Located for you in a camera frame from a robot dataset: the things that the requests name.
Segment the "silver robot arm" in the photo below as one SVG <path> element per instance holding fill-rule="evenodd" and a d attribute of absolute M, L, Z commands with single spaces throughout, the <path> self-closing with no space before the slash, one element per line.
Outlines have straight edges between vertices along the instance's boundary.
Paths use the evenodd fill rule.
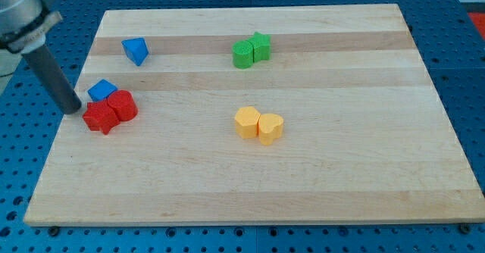
<path fill-rule="evenodd" d="M 43 0 L 1 0 L 1 49 L 19 54 L 64 114 L 82 102 L 46 45 L 47 33 L 62 21 Z"/>

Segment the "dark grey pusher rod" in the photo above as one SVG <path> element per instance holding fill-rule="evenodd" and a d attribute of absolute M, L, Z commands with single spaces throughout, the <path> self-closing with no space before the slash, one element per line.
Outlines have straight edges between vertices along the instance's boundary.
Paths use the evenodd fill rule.
<path fill-rule="evenodd" d="M 73 114 L 80 110 L 80 98 L 46 45 L 22 53 L 22 57 L 64 114 Z"/>

